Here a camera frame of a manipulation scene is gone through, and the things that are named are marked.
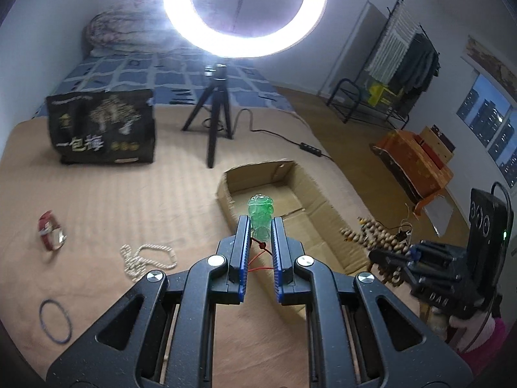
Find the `speaker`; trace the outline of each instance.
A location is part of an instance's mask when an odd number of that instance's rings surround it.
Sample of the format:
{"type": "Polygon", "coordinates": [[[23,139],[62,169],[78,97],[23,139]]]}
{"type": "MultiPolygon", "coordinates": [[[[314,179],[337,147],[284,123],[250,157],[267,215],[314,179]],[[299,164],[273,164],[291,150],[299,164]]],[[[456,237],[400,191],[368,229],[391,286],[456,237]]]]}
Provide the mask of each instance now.
{"type": "MultiPolygon", "coordinates": [[[[510,212],[513,223],[513,211],[510,212]]],[[[489,192],[473,188],[470,192],[470,234],[466,261],[477,292],[490,301],[495,290],[494,277],[503,255],[503,241],[509,238],[506,203],[489,192]]]]}

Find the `yellow object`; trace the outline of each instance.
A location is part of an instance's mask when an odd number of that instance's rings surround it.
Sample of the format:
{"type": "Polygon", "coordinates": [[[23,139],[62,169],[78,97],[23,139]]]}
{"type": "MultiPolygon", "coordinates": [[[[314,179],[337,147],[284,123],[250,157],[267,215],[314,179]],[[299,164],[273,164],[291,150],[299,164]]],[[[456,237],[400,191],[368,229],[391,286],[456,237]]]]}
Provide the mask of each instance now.
{"type": "Polygon", "coordinates": [[[384,105],[391,106],[393,101],[398,99],[402,94],[402,91],[399,95],[394,94],[391,90],[389,90],[386,86],[378,81],[370,86],[368,89],[370,92],[370,98],[368,99],[368,104],[371,106],[376,106],[379,102],[384,103],[384,105]]]}

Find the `beige mat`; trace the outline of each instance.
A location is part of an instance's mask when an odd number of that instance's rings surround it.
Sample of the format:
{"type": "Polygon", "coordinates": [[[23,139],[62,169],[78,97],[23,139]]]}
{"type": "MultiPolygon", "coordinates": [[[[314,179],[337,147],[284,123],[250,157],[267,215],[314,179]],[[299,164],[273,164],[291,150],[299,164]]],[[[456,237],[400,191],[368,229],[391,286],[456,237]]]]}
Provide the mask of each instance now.
{"type": "MultiPolygon", "coordinates": [[[[275,136],[248,131],[243,113],[235,139],[219,138],[214,169],[205,167],[206,130],[183,133],[192,107],[156,110],[156,160],[151,165],[62,166],[37,118],[12,132],[0,163],[0,318],[28,362],[45,376],[66,346],[43,333],[38,308],[53,298],[69,311],[74,341],[132,282],[120,247],[171,243],[177,271],[215,252],[230,235],[215,192],[223,172],[244,163],[293,159],[319,183],[345,221],[369,212],[341,171],[275,136]],[[53,210],[68,233],[56,255],[37,232],[39,216],[53,210]]],[[[255,128],[320,147],[307,126],[288,113],[258,109],[255,128]]],[[[206,116],[199,115],[197,124],[206,116]]],[[[58,318],[48,325],[60,336],[58,318]]],[[[218,307],[214,387],[307,386],[304,323],[287,326],[255,277],[245,303],[218,307]]]]}

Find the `red string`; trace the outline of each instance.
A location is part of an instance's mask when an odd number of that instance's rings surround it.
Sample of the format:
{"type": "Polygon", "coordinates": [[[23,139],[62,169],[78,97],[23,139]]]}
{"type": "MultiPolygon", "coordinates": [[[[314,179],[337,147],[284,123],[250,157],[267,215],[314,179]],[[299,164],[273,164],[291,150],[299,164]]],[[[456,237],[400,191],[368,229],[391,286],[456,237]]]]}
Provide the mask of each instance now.
{"type": "Polygon", "coordinates": [[[248,266],[253,262],[255,261],[259,256],[261,256],[263,253],[265,253],[265,251],[260,251],[257,255],[255,255],[249,262],[248,262],[248,266]]]}
{"type": "Polygon", "coordinates": [[[257,270],[272,270],[273,267],[257,267],[257,268],[252,268],[251,270],[248,270],[249,273],[251,273],[252,271],[257,271],[257,270]]]}

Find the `bed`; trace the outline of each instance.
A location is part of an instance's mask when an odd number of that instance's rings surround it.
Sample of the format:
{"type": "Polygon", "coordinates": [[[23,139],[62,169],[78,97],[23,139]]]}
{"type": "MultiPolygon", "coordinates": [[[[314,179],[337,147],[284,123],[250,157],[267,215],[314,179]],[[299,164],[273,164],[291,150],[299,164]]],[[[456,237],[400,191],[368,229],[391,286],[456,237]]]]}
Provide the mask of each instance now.
{"type": "MultiPolygon", "coordinates": [[[[195,105],[209,84],[205,68],[224,62],[232,106],[293,111],[251,59],[218,59],[183,39],[162,0],[114,5],[90,21],[85,39],[93,47],[90,56],[51,94],[152,89],[157,104],[195,105]]],[[[42,101],[35,116],[46,115],[42,101]]]]}
{"type": "MultiPolygon", "coordinates": [[[[152,89],[154,102],[195,105],[209,84],[206,55],[200,51],[170,54],[132,53],[88,57],[75,67],[52,94],[152,89]]],[[[293,111],[285,97],[246,59],[227,66],[230,103],[235,107],[271,107],[293,111]]],[[[43,103],[36,116],[46,116],[43,103]]]]}
{"type": "MultiPolygon", "coordinates": [[[[123,244],[135,250],[143,243],[169,243],[178,261],[173,272],[214,253],[218,241],[231,234],[215,193],[232,167],[295,160],[351,226],[358,216],[370,215],[332,161],[273,135],[249,132],[246,114],[233,141],[219,138],[215,167],[207,169],[202,118],[196,118],[192,132],[180,131],[190,110],[188,105],[156,108],[156,160],[149,165],[61,165],[46,118],[21,123],[11,133],[0,162],[0,318],[42,377],[66,348],[41,330],[42,300],[56,299],[68,310],[74,341],[131,287],[123,271],[123,244]],[[39,216],[50,209],[68,234],[56,255],[45,251],[37,232],[39,216]]],[[[253,112],[258,128],[319,146],[293,114],[253,112]]],[[[50,331],[62,335],[59,315],[46,320],[50,331]]],[[[221,386],[307,386],[304,321],[286,325],[253,275],[243,305],[218,307],[214,387],[221,386]]]]}

